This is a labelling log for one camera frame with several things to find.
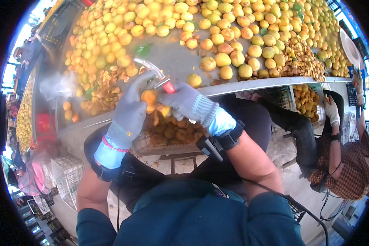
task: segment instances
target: brown checkered shirt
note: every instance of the brown checkered shirt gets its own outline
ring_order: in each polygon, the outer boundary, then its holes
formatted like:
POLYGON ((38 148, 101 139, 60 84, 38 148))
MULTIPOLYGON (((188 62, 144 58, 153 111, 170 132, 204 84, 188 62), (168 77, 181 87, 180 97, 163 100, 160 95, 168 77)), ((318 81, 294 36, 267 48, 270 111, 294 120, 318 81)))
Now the brown checkered shirt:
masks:
MULTIPOLYGON (((312 185, 320 183, 324 172, 328 172, 330 135, 323 135, 318 144, 318 169, 310 175, 312 185)), ((328 175, 325 186, 343 199, 359 200, 369 191, 369 167, 365 157, 369 158, 369 135, 364 131, 360 142, 347 142, 342 147, 341 163, 344 164, 339 178, 328 175)))

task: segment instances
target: gray glove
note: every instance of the gray glove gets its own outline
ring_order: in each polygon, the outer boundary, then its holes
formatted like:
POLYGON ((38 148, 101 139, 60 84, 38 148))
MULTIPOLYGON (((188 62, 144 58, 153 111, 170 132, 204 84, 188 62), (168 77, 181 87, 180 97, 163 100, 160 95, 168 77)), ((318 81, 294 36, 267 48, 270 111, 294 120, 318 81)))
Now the gray glove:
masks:
POLYGON ((338 106, 336 105, 332 96, 329 96, 330 103, 326 99, 324 99, 323 101, 325 107, 325 114, 330 118, 331 126, 334 126, 335 124, 340 125, 338 106))
POLYGON ((158 101, 174 109, 173 116, 180 119, 184 115, 198 121, 205 128, 212 123, 219 104, 201 95, 196 89, 186 83, 174 85, 176 92, 158 94, 158 101))
POLYGON ((120 149, 127 150, 141 133, 148 104, 140 101, 139 90, 142 82, 152 78, 152 72, 139 75, 120 98, 115 108, 113 122, 108 128, 107 136, 120 149))

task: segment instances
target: black wrist strap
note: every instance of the black wrist strap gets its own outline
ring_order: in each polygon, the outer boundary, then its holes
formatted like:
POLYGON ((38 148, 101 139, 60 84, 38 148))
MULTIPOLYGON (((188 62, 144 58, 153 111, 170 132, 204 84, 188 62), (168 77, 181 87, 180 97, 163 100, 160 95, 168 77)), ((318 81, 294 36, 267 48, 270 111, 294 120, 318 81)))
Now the black wrist strap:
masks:
POLYGON ((340 137, 340 133, 336 134, 336 135, 331 135, 331 141, 338 141, 340 142, 341 137, 340 137))
POLYGON ((97 177, 105 182, 110 182, 114 178, 116 178, 120 173, 120 167, 116 169, 109 169, 105 166, 99 166, 97 165, 95 160, 92 160, 90 162, 90 165, 92 166, 93 171, 97 174, 97 177))
POLYGON ((237 120, 233 130, 228 130, 218 137, 223 150, 230 150, 238 144, 238 139, 242 135, 244 126, 245 124, 241 120, 237 120))

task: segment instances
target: red beaded bracelet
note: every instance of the red beaded bracelet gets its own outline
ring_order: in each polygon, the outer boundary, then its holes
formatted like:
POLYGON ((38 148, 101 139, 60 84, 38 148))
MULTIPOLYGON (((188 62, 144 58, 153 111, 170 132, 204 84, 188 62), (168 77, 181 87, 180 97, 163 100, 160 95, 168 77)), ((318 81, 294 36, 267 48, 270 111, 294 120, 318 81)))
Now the red beaded bracelet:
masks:
POLYGON ((108 141, 105 139, 105 135, 103 136, 103 143, 104 143, 105 145, 107 145, 108 147, 110 147, 111 149, 117 150, 117 151, 119 151, 119 152, 127 153, 127 152, 129 151, 129 149, 127 149, 127 150, 122 150, 122 149, 114 148, 114 147, 113 147, 112 145, 110 145, 110 144, 108 143, 108 141))

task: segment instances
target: dark teal shirt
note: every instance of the dark teal shirt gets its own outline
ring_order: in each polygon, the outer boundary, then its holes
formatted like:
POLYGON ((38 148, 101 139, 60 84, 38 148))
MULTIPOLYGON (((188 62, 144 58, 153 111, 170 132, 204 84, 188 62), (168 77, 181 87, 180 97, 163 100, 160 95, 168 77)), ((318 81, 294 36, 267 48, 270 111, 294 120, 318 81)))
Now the dark teal shirt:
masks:
POLYGON ((77 235, 80 246, 305 245, 286 199, 262 193, 246 207, 234 192, 200 180, 170 180, 154 187, 118 234, 103 213, 82 209, 77 235))

